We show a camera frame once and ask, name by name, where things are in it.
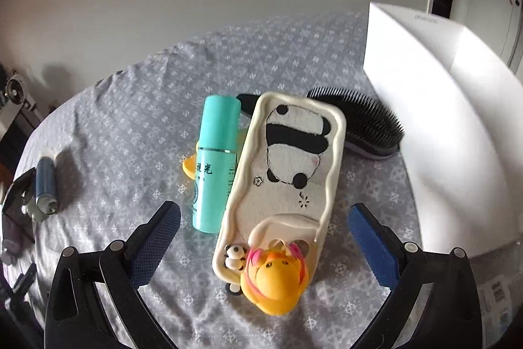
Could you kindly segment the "small desk fan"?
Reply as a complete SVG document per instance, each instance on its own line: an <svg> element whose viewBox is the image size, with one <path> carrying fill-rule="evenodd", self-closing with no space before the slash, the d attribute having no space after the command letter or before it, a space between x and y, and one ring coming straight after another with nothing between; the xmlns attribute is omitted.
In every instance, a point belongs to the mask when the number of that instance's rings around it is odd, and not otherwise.
<svg viewBox="0 0 523 349"><path fill-rule="evenodd" d="M35 99L30 95L21 74L14 74L10 77L7 80L5 90L8 99L14 104L22 105L31 112L36 110Z"/></svg>

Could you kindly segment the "white cardboard box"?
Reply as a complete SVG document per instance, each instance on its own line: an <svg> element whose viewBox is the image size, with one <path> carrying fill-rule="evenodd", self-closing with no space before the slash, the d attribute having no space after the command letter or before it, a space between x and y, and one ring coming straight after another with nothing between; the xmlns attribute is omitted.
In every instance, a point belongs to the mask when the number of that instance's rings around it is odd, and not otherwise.
<svg viewBox="0 0 523 349"><path fill-rule="evenodd" d="M369 8L363 70L400 121L423 248L477 257L522 234L522 85L468 27Z"/></svg>

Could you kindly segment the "black hair brush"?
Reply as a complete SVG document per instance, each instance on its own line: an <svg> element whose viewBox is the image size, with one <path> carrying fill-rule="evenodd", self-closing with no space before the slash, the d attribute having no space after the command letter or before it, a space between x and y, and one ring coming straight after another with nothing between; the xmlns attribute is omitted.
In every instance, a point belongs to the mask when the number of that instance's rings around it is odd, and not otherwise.
<svg viewBox="0 0 523 349"><path fill-rule="evenodd" d="M352 89L318 87L308 98L339 108L346 118L345 147L366 158L387 159L400 150L404 131L379 100Z"/></svg>

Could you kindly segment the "teal spray bottle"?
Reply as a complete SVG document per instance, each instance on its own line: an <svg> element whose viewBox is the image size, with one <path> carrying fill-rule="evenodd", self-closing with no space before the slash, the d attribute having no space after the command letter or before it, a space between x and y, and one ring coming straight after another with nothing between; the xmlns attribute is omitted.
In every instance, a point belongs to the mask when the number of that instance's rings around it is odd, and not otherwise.
<svg viewBox="0 0 523 349"><path fill-rule="evenodd" d="M240 102L233 96L208 96L201 117L192 226L200 232L220 231L237 165Z"/></svg>

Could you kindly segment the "blue aerosol spray can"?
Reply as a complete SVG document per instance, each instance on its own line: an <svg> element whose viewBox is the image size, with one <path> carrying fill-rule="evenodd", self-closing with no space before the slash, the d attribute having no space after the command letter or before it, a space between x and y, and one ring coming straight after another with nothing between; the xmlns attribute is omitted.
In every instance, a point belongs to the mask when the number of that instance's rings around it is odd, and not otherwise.
<svg viewBox="0 0 523 349"><path fill-rule="evenodd" d="M42 214L55 214L59 208L55 164L50 157L41 157L35 173L35 202Z"/></svg>

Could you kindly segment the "yellow toy under bottle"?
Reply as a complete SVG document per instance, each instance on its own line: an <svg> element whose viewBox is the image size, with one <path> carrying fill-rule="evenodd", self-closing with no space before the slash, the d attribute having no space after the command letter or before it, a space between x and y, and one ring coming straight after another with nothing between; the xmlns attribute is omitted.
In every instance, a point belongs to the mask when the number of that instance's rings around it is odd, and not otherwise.
<svg viewBox="0 0 523 349"><path fill-rule="evenodd" d="M196 177L197 154L198 145L195 145L195 153L193 153L192 156L189 156L188 158L184 159L182 162L184 174L193 181Z"/></svg>

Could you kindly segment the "yellow rubber duck toy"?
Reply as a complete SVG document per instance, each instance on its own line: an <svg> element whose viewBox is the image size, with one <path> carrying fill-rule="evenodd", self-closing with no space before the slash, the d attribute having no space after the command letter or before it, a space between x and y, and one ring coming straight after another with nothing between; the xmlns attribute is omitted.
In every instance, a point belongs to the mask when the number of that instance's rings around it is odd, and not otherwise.
<svg viewBox="0 0 523 349"><path fill-rule="evenodd" d="M290 313L309 286L309 269L298 244L250 249L240 275L240 289L268 315Z"/></svg>

